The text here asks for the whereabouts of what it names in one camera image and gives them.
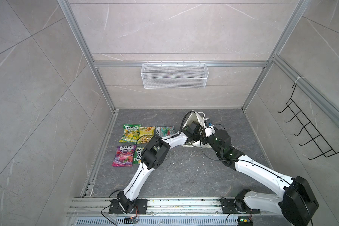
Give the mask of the white floral paper bag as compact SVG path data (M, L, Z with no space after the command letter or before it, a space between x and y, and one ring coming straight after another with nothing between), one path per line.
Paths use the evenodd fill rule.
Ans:
M183 146L210 148L208 138L214 134L214 131L211 122L205 118L205 113L189 111L181 123L181 133L187 137Z

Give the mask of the teal snack packet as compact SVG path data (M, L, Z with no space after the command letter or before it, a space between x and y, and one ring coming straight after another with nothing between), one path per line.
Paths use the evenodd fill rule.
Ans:
M174 135L175 133L174 126L158 126L154 132L155 135L160 137L168 137Z

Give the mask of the yellow snack bag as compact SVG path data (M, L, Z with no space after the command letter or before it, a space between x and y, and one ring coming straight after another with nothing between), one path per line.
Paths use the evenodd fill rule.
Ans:
M148 143L152 137L154 136L156 127L140 127L139 128L139 139L137 141L138 144L146 144Z

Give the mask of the green Fox's candy bag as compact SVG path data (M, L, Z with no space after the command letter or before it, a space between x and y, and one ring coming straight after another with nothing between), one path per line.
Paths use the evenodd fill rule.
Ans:
M139 128L141 124L124 124L123 136L120 143L136 143L139 139Z
M132 162L133 165L141 163L141 158L142 158L141 152L143 150L144 150L144 147L136 148L134 156L133 156L133 162Z

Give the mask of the purple snack packet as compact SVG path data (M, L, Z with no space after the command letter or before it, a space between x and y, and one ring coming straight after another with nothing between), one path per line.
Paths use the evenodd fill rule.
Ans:
M130 167L133 164L133 157L136 145L117 146L116 155L113 160L113 167Z

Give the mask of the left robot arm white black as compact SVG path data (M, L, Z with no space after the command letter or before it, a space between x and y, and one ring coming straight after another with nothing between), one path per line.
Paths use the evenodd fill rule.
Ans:
M169 150L200 140L204 116L204 113L191 110L184 116L178 132L166 137L154 135L141 152L141 163L133 178L123 190L116 191L117 198L110 201L111 205L118 206L120 212L131 213L142 186L150 174L163 164Z

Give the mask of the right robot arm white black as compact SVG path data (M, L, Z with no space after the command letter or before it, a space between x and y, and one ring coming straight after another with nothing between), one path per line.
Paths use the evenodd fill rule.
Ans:
M281 201L276 204L280 213L295 226L313 225L312 217L319 203L308 181L297 176L292 178L276 172L251 159L234 148L226 130L217 129L212 123L201 123L201 140L215 151L216 161L243 173L272 190Z

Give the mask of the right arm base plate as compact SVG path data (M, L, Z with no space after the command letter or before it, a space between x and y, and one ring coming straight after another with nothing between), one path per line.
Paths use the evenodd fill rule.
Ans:
M221 208L224 214L260 214L259 209L251 209L242 199L220 198Z

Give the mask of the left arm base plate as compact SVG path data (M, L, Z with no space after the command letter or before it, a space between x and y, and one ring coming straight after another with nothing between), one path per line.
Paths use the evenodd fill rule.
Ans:
M124 204L117 199L113 199L109 206L109 214L146 214L147 199L136 199L134 201L125 201Z

